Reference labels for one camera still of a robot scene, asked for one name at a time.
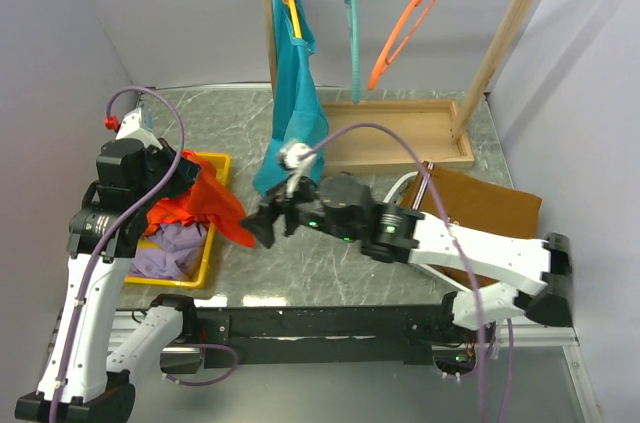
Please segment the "orange t shirt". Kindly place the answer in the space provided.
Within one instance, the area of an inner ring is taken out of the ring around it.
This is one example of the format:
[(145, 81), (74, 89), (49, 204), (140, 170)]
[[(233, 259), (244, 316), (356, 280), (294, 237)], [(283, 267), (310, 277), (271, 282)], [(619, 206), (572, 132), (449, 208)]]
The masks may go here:
[(162, 224), (183, 227), (213, 225), (227, 239), (245, 247), (255, 245), (254, 236), (241, 227), (245, 210), (227, 187), (231, 157), (225, 153), (196, 152), (185, 149), (183, 156), (200, 167), (195, 183), (186, 192), (160, 199), (147, 214), (148, 226), (144, 237), (151, 237)]

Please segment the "orange plastic hanger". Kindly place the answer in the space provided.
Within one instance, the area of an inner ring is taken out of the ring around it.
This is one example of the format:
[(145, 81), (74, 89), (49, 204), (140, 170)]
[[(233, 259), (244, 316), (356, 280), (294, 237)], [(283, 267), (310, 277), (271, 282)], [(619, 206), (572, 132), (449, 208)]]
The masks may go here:
[(410, 0), (391, 30), (369, 76), (367, 88), (374, 90), (390, 69), (438, 0)]

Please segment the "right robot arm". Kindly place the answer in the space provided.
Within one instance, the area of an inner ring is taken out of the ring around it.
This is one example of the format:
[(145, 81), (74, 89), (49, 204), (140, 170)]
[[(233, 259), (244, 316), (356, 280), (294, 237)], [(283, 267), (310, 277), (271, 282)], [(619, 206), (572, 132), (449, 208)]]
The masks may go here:
[(547, 327), (573, 324), (573, 268), (569, 240), (562, 234), (521, 239), (448, 227), (431, 214), (375, 200), (368, 186), (345, 173), (319, 183), (289, 178), (268, 190), (241, 225), (269, 248), (278, 218), (284, 219), (287, 235), (303, 226), (357, 242), (363, 255), (383, 263), (471, 269), (493, 279), (478, 291), (443, 298), (432, 326), (449, 341), (520, 316)]

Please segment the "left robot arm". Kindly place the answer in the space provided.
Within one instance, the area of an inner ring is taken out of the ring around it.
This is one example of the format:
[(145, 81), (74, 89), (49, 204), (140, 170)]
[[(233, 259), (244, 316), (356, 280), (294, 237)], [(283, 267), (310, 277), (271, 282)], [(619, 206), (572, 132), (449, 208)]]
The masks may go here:
[(36, 390), (20, 397), (14, 416), (25, 422), (125, 422), (136, 396), (135, 370), (158, 356), (130, 349), (109, 356), (119, 294), (147, 214), (162, 198), (189, 190), (200, 171), (164, 139), (125, 137), (105, 143), (97, 178), (69, 222), (68, 279), (55, 343)]

